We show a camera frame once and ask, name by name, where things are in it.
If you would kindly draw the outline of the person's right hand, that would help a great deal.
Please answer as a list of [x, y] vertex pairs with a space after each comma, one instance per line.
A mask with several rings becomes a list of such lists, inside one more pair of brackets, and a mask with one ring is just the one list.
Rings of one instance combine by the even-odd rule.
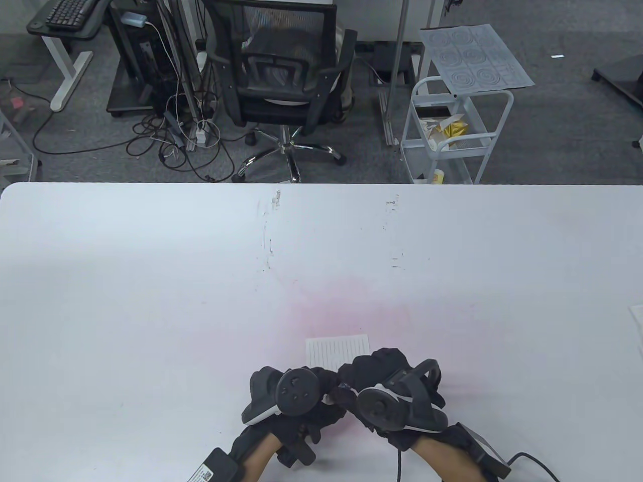
[[438, 393], [441, 370], [434, 359], [411, 367], [399, 349], [385, 347], [342, 365], [338, 376], [331, 401], [400, 451], [448, 428], [446, 403]]

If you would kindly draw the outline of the person's left hand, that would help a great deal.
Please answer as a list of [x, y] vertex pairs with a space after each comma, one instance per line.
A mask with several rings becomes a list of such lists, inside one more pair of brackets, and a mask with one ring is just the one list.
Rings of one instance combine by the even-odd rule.
[[286, 372], [263, 367], [250, 377], [251, 400], [243, 410], [242, 422], [253, 435], [272, 434], [280, 441], [281, 464], [292, 467], [299, 461], [308, 466], [315, 453], [307, 440], [319, 443], [322, 429], [346, 415], [341, 406], [324, 402], [339, 385], [336, 372], [320, 367]]

